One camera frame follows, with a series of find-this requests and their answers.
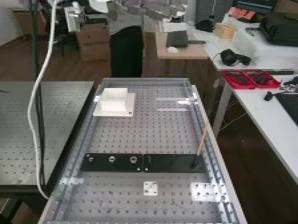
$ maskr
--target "small white cube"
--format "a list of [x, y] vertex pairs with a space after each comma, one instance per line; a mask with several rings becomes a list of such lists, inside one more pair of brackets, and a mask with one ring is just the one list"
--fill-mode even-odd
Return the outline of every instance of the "small white cube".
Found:
[[126, 111], [126, 88], [105, 88], [99, 97], [102, 111]]

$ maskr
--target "black metal plate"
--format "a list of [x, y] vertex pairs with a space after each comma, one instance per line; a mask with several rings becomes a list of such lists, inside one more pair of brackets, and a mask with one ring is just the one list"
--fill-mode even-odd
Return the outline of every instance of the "black metal plate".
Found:
[[[135, 164], [130, 163], [130, 158], [135, 156]], [[142, 172], [142, 154], [109, 154], [109, 153], [87, 153], [85, 154], [82, 164], [82, 172]]]
[[202, 156], [191, 167], [194, 154], [146, 154], [143, 155], [143, 172], [146, 173], [205, 173]]

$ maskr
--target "red tray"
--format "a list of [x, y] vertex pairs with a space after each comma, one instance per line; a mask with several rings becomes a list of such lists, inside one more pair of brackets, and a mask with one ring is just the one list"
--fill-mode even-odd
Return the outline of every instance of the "red tray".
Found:
[[221, 72], [222, 77], [233, 89], [254, 89], [255, 83], [248, 76], [238, 70], [225, 70]]
[[272, 76], [262, 70], [244, 70], [244, 74], [255, 83], [255, 87], [259, 89], [276, 89], [280, 83], [272, 78]]

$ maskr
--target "black monitor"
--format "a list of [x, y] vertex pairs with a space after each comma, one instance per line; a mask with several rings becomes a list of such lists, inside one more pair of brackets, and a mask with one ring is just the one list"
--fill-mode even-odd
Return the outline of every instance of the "black monitor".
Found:
[[270, 13], [276, 5], [276, 0], [234, 0], [233, 6], [256, 13]]

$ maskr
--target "black box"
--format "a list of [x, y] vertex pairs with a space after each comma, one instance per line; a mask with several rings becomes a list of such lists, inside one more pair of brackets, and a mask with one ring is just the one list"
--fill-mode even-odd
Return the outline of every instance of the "black box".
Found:
[[268, 14], [259, 26], [268, 43], [298, 46], [298, 14]]

